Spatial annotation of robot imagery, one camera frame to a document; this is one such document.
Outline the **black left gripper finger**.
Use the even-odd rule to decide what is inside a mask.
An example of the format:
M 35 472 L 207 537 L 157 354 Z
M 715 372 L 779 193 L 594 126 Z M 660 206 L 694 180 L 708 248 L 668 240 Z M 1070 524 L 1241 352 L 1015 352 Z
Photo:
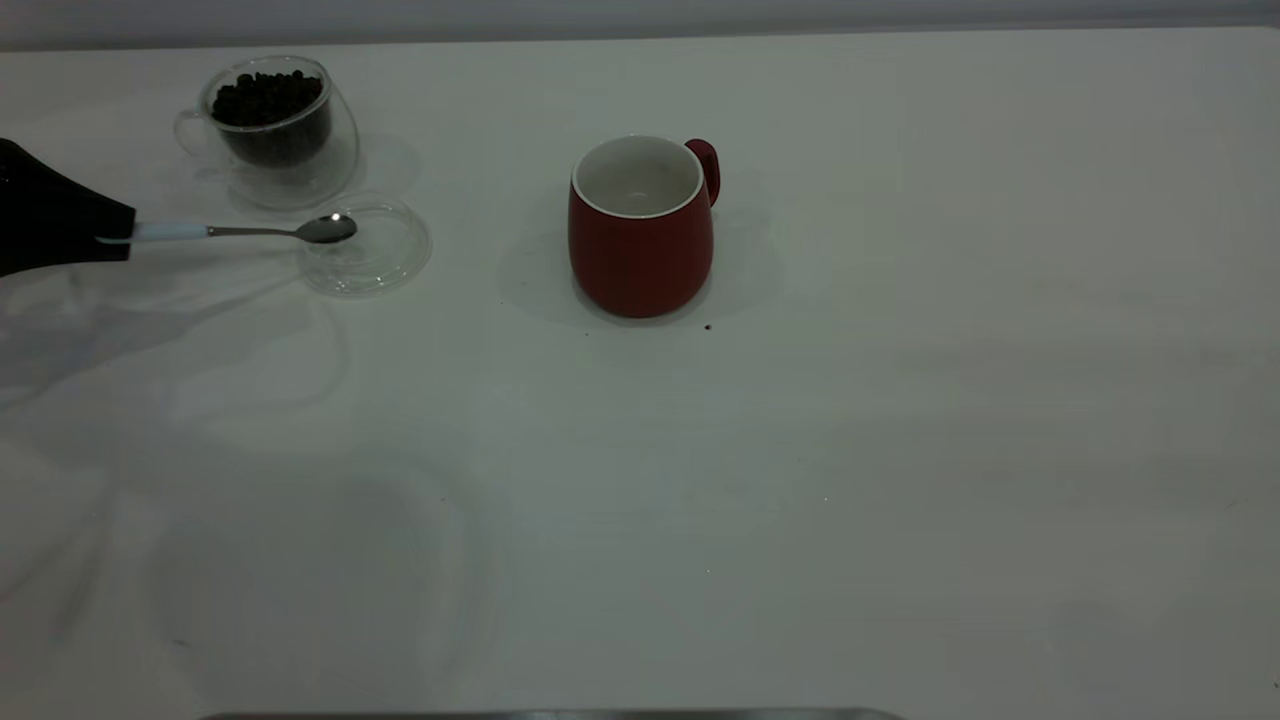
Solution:
M 127 240 L 136 210 L 45 165 L 20 145 L 1 140 L 3 215 L 20 225 L 49 223 L 58 231 Z
M 4 215 L 1 275 L 86 263 L 124 263 L 131 258 L 132 231 L 132 215 L 95 222 Z

